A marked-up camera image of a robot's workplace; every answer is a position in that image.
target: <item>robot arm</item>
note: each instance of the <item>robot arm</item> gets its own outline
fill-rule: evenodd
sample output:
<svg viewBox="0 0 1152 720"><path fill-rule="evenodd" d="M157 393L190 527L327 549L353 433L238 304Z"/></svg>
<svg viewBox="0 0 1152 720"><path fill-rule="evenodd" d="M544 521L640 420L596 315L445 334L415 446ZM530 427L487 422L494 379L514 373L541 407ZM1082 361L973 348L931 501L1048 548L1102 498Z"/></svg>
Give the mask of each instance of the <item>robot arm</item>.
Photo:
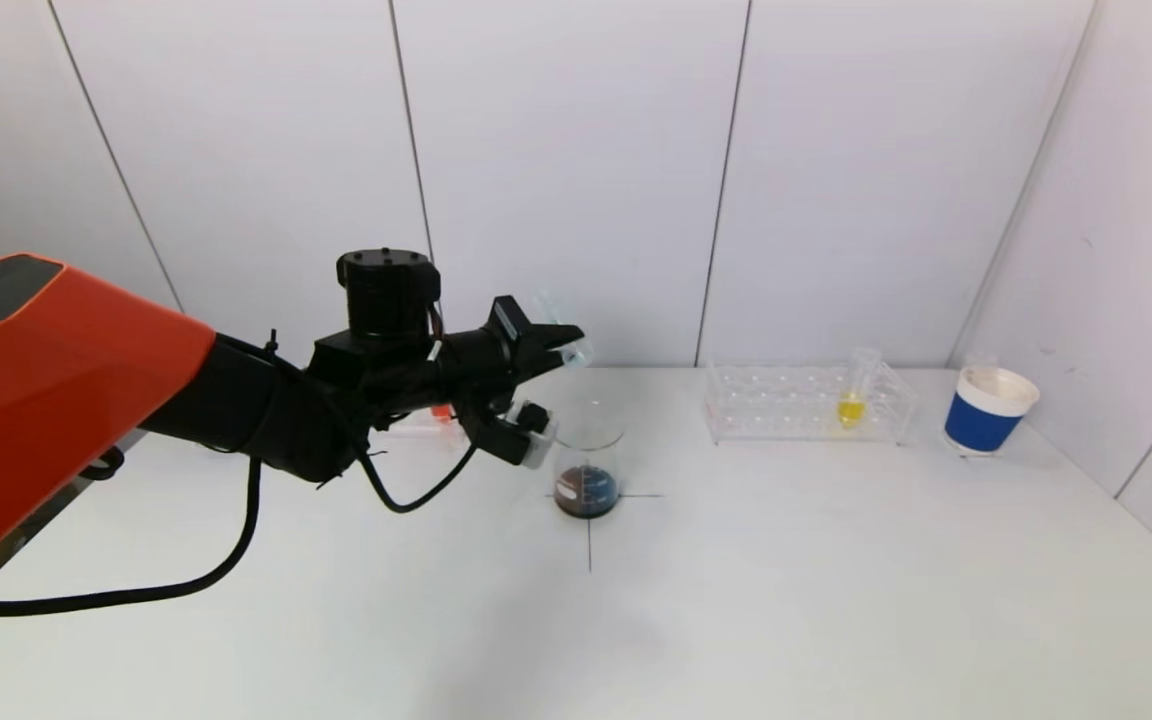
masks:
<svg viewBox="0 0 1152 720"><path fill-rule="evenodd" d="M444 333L438 270L417 252L349 252L338 281L349 327L301 370L81 270L0 259L0 539L134 427L311 482L357 460L396 511L417 503L388 501L366 438L412 410L453 406L472 447L539 462L550 416L511 411L513 393L562 365L579 328L530 323L503 296L483 327Z"/></svg>

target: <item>beaker with dark liquid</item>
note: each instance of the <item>beaker with dark liquid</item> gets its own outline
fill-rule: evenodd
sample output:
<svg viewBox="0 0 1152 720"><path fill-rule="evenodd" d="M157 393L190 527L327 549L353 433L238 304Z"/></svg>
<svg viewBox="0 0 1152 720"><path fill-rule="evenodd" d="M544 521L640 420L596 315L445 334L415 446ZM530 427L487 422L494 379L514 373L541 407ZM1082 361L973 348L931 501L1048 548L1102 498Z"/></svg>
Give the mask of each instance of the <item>beaker with dark liquid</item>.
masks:
<svg viewBox="0 0 1152 720"><path fill-rule="evenodd" d="M616 445L626 424L614 406L589 400L558 418L554 502L576 518L598 518L621 498Z"/></svg>

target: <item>test tube with yellow liquid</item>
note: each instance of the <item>test tube with yellow liquid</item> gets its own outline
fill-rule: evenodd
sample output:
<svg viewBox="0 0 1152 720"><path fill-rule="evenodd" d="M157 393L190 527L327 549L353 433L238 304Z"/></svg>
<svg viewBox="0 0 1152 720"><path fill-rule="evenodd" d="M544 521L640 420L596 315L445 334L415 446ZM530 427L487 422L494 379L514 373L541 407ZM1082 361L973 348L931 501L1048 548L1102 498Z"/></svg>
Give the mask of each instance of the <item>test tube with yellow liquid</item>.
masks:
<svg viewBox="0 0 1152 720"><path fill-rule="evenodd" d="M858 347L851 350L847 363L847 376L842 391L838 395L838 420L844 429L855 429L865 419L865 406L869 402L869 389L873 387L878 365L882 355L872 347Z"/></svg>

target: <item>white tabletop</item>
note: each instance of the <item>white tabletop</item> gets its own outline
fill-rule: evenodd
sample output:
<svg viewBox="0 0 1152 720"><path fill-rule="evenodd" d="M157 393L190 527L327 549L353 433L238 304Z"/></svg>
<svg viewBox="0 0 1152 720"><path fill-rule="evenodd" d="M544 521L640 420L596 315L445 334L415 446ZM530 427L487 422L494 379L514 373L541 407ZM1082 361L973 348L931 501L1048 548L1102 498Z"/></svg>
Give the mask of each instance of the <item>white tabletop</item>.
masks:
<svg viewBox="0 0 1152 720"><path fill-rule="evenodd" d="M260 525L198 596L0 619L0 717L1152 720L1152 536L1021 425L996 458L714 446L700 370L554 373L525 395L628 404L627 497L571 520L548 471L476 457L399 516L353 469L266 473ZM415 497L460 455L387 439ZM242 521L244 460L150 437L0 573L0 598L202 574Z"/></svg>

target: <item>blue and white paper cup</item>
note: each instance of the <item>blue and white paper cup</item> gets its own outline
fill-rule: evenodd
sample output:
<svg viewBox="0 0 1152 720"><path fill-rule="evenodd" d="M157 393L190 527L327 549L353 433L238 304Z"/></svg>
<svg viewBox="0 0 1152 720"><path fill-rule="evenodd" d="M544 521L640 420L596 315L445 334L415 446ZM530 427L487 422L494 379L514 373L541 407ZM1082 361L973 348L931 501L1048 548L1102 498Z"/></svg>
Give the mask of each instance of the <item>blue and white paper cup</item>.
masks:
<svg viewBox="0 0 1152 720"><path fill-rule="evenodd" d="M992 455L1038 402L1033 382L1001 367L964 367L945 422L961 455Z"/></svg>

